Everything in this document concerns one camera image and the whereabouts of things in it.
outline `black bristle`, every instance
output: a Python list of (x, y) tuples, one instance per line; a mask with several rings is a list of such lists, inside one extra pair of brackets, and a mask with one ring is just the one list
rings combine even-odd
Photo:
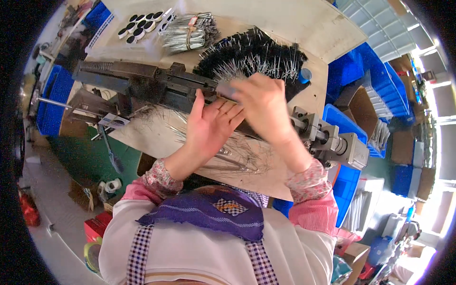
[(199, 67), (198, 65), (195, 65), (195, 66), (193, 67), (193, 74), (197, 74), (197, 75), (198, 75), (198, 73), (199, 73), (200, 71), (201, 71), (201, 69), (200, 69), (200, 67)]
[[(261, 64), (256, 66), (243, 65), (246, 58), (254, 59)], [(239, 71), (248, 77), (263, 68), (259, 66), (263, 66), (265, 63), (266, 74), (273, 78), (284, 79), (286, 85), (291, 86), (297, 80), (297, 73), (305, 61), (307, 61), (307, 56), (299, 50), (298, 43), (295, 42), (290, 46), (283, 45), (273, 41), (266, 33), (254, 27), (245, 33), (237, 33), (221, 39), (209, 47), (202, 54), (202, 60), (198, 67), (193, 69), (193, 73), (210, 79), (221, 80), (223, 78), (216, 78), (216, 73), (222, 77), (227, 75), (229, 78), (232, 75), (230, 73), (233, 67), (236, 69), (242, 66)], [(308, 84), (300, 85), (299, 89), (307, 86)]]

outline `purple cloth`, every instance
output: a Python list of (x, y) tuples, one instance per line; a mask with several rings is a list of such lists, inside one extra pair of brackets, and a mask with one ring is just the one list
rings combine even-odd
[[(245, 198), (239, 193), (224, 191), (215, 191), (212, 194), (192, 192), (178, 195), (166, 199), (159, 207), (142, 216), (137, 222), (143, 226), (155, 224), (160, 220), (190, 223), (199, 228), (229, 233), (244, 241), (259, 242), (263, 238), (263, 212), (250, 199)], [(246, 207), (247, 211), (237, 216), (221, 212), (213, 205), (220, 199), (236, 201)]]

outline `plastic bag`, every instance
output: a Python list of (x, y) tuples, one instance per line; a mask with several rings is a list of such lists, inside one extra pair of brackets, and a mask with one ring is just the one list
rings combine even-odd
[(331, 285), (341, 285), (353, 272), (353, 269), (338, 255), (333, 256), (332, 265), (334, 269), (332, 270)]

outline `tag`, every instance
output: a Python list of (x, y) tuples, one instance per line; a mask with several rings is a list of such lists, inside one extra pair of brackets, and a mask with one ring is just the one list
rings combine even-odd
[(188, 25), (189, 25), (189, 26), (192, 26), (192, 25), (196, 24), (197, 20), (198, 20), (198, 17), (193, 17), (193, 18), (191, 18), (191, 19), (190, 19), (190, 22), (188, 22)]
[(98, 122), (98, 124), (103, 125), (103, 126), (108, 126), (113, 129), (118, 129), (126, 124), (128, 124), (130, 121), (121, 117), (118, 117), (114, 114), (108, 113), (106, 116), (101, 119), (101, 121)]

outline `spring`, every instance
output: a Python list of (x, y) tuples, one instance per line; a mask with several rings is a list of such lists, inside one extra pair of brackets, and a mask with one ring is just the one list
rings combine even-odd
[(112, 65), (112, 62), (83, 62), (79, 70), (88, 72), (109, 71)]

